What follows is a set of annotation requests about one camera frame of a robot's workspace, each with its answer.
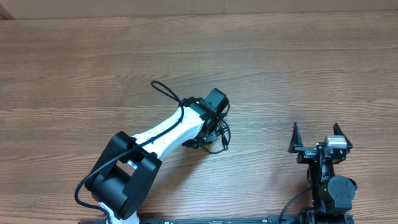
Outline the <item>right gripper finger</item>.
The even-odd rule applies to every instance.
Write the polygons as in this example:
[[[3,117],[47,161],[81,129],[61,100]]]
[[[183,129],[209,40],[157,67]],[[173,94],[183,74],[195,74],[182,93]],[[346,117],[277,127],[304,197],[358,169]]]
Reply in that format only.
[[[346,152],[350,152],[350,151],[352,150],[353,144],[350,142],[350,140],[349,140],[349,139],[346,137],[346,135],[343,133],[343,131],[341,130],[341,128],[340,128],[340,126],[339,126],[338,123],[335,123],[335,124],[333,125],[333,135],[342,135],[342,136],[344,136],[345,139],[346,139],[346,141],[347,141],[347,143],[348,143],[348,146],[347,146],[347,148],[345,149]]]
[[[298,148],[298,147],[303,147],[303,143],[302,143],[301,135],[299,133],[298,122],[295,121],[294,125],[293,125],[293,133],[292,133],[292,138],[290,140],[288,152],[289,153],[297,153],[296,148]]]

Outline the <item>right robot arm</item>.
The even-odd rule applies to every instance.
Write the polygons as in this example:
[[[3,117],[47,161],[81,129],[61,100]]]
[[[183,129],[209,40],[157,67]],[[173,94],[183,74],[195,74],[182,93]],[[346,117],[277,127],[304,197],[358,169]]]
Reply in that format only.
[[[296,195],[279,215],[284,219],[286,209],[307,193],[312,194],[312,207],[303,209],[295,223],[353,223],[347,212],[352,209],[357,183],[350,178],[336,175],[334,165],[343,162],[353,148],[338,123],[333,125],[333,134],[313,147],[305,147],[299,133],[298,123],[293,125],[288,152],[297,155],[297,163],[308,165],[308,189]]]

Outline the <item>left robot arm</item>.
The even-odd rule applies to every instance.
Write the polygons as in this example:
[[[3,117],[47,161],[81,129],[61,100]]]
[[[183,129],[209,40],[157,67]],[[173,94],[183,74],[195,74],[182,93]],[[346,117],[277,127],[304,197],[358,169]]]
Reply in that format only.
[[[227,96],[213,89],[206,98],[184,98],[177,111],[156,127],[130,136],[115,134],[106,145],[85,188],[104,211],[106,223],[139,223],[136,212],[146,199],[162,161],[179,146],[204,148],[222,137],[230,141],[222,122],[230,108]]]

